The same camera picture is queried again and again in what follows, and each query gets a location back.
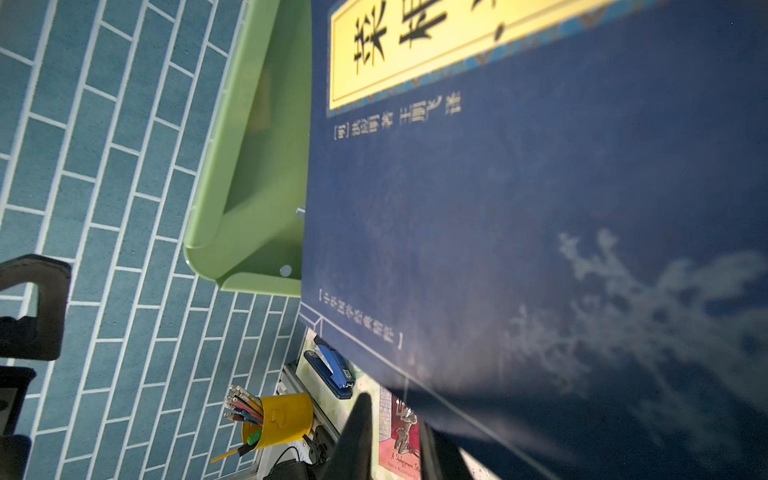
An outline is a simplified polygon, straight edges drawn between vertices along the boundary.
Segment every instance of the dark blue book cover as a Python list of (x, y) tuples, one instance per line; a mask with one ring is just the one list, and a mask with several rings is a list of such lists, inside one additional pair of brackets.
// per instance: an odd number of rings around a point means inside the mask
[(768, 7), (316, 0), (303, 318), (502, 478), (768, 478)]

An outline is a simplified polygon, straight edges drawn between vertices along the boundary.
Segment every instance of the black cable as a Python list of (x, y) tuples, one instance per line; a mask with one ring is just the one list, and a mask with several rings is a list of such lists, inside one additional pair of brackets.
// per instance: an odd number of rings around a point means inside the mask
[(296, 450), (296, 460), (297, 460), (297, 461), (300, 461), (300, 460), (301, 460), (301, 454), (299, 453), (299, 449), (297, 449), (297, 448), (296, 448), (294, 445), (291, 445), (291, 446), (290, 446), (290, 447), (288, 447), (287, 449), (283, 450), (283, 453), (281, 453), (281, 454), (280, 454), (280, 456), (279, 456), (279, 457), (277, 457), (277, 462), (275, 462), (275, 465), (272, 465), (272, 468), (271, 468), (271, 470), (270, 470), (270, 473), (272, 473), (272, 471), (275, 469), (275, 467), (277, 467), (277, 464), (279, 464), (279, 463), (280, 463), (280, 459), (281, 459), (281, 458), (283, 457), (283, 455), (285, 455), (285, 454), (286, 454), (286, 453), (287, 453), (287, 452), (288, 452), (290, 449), (294, 449), (294, 450)]

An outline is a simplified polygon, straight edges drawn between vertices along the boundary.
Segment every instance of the yellow title label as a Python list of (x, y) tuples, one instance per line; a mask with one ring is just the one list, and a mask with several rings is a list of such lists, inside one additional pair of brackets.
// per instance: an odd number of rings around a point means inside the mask
[(615, 0), (349, 0), (330, 19), (329, 109)]

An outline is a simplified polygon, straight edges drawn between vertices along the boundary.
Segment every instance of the pencil holder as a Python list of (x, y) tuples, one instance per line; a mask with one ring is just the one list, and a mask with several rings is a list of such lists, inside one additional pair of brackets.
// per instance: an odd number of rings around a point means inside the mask
[[(264, 426), (257, 449), (301, 440), (312, 429), (314, 410), (306, 393), (261, 397)], [(243, 443), (255, 433), (257, 426), (243, 424)]]

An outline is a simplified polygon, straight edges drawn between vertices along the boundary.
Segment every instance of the green tray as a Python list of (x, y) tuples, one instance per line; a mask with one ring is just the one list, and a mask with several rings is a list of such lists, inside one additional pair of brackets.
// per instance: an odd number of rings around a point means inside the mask
[(301, 294), (311, 25), (310, 0), (253, 0), (240, 27), (184, 234), (222, 290)]

